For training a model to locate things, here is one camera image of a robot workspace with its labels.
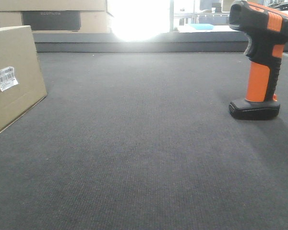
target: stacked boxes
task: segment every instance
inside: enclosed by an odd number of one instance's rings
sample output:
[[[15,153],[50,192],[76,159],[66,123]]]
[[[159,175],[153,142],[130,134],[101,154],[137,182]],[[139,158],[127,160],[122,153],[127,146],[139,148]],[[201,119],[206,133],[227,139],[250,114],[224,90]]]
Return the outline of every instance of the stacked boxes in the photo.
[[[106,0],[0,0],[0,27],[30,25],[34,33],[109,33]]]

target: cardboard box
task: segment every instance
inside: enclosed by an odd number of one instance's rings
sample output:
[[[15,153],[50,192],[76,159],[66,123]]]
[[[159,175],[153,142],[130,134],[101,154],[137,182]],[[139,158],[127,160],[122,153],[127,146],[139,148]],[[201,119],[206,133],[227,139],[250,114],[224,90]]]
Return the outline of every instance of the cardboard box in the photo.
[[[255,2],[258,3],[258,0],[248,0],[249,2]],[[222,12],[229,12],[231,4],[234,2],[234,0],[223,0],[223,6],[222,6]]]
[[[0,132],[46,95],[30,27],[0,28]]]
[[[25,25],[24,15],[27,13],[30,13],[30,11],[23,13],[19,11],[0,11],[0,27]],[[56,16],[60,18],[60,15],[56,15],[56,13],[60,13],[60,11],[41,11],[39,13],[44,13],[42,17],[44,17],[45,20],[47,20],[47,17],[51,17],[53,22],[58,21],[55,19]],[[39,27],[34,27],[32,23],[28,24],[32,25],[33,33],[109,33],[111,31],[113,17],[106,11],[80,11],[78,13],[78,26],[76,25],[77,19],[75,19],[73,20],[73,23],[75,24],[74,29],[70,28],[70,30],[65,30],[68,29],[66,28],[67,26],[71,25],[67,21],[63,22],[61,29],[52,27],[53,30],[50,30],[50,28],[47,29],[47,23],[43,23],[43,20],[38,20],[40,25],[46,25],[43,30],[40,30],[41,28]]]
[[[0,12],[105,10],[106,0],[0,0]]]

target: gray carpet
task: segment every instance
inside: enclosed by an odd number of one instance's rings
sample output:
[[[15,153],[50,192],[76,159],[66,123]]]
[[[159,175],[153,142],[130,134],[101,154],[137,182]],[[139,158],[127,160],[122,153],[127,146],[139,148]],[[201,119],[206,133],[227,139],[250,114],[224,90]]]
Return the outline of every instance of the gray carpet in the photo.
[[[242,53],[40,53],[0,134],[0,230],[288,230],[288,57],[271,121],[228,113]]]

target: handheld scanner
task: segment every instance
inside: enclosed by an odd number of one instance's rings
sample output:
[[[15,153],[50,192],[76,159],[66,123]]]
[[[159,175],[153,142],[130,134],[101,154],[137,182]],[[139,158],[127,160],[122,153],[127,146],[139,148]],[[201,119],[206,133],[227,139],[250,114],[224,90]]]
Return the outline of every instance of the handheld scanner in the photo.
[[[288,42],[288,15],[245,0],[232,3],[229,26],[249,38],[244,54],[251,61],[245,99],[250,102],[276,100],[274,95],[285,43]]]

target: carpeted surface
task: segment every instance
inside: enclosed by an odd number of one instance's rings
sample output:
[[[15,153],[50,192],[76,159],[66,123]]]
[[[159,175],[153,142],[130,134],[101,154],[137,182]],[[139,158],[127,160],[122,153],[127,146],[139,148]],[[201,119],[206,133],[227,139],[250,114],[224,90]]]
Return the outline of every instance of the carpeted surface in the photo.
[[[0,134],[0,230],[288,230],[288,57],[271,121],[228,113],[242,53],[41,53]]]

